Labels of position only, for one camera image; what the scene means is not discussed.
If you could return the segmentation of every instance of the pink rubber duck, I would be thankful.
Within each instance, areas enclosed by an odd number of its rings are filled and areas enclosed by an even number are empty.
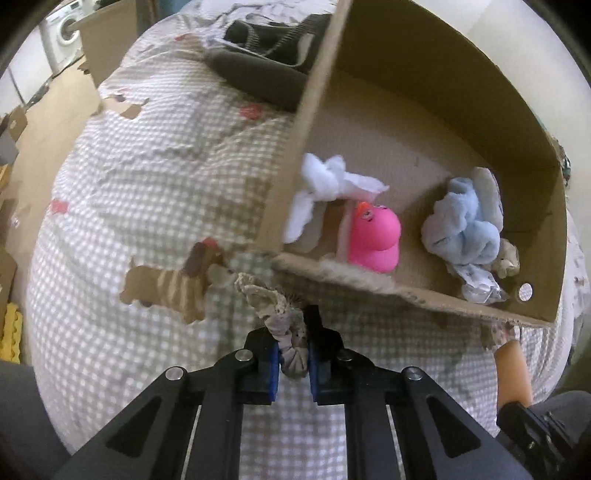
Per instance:
[[[349,262],[379,273],[396,268],[402,226],[396,214],[383,205],[360,202],[353,213]]]

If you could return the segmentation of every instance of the washing machine door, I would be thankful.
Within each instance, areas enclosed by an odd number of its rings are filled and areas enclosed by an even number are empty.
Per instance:
[[[77,15],[68,15],[60,21],[56,28],[57,41],[60,45],[71,45],[80,37],[80,32],[74,30],[72,25],[78,21]]]

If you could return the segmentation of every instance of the bed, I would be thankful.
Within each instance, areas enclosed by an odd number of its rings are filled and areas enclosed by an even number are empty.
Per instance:
[[[190,2],[145,32],[101,84],[102,98],[124,98],[135,116],[105,108],[88,120],[56,178],[27,292],[40,393],[70,452],[166,368],[209,367],[260,326],[232,286],[213,286],[206,319],[188,326],[163,307],[119,301],[132,258],[176,270],[207,236],[233,252],[230,268],[307,289],[345,345],[381,367],[421,367],[497,433],[495,362],[481,341],[488,327],[310,291],[297,277],[274,279],[269,258],[248,250],[293,117],[226,85],[203,52],[234,19],[297,22],[332,9],[323,0]],[[572,227],[556,323],[519,335],[535,401],[550,395],[571,347],[585,275]],[[245,408],[240,476],[345,478],[345,440],[343,408],[315,406],[307,379],[282,375],[276,403]]]

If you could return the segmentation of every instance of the light blue cloth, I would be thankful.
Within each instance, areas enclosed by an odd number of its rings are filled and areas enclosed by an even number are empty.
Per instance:
[[[483,220],[472,181],[451,179],[447,189],[423,224],[423,245],[429,253],[452,264],[491,263],[499,254],[500,233]]]

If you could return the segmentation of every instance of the round hole in box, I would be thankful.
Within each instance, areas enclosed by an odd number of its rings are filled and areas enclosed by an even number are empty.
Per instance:
[[[531,300],[533,295],[534,289],[532,288],[531,283],[524,283],[521,287],[519,287],[519,291],[517,292],[517,297],[521,301]]]

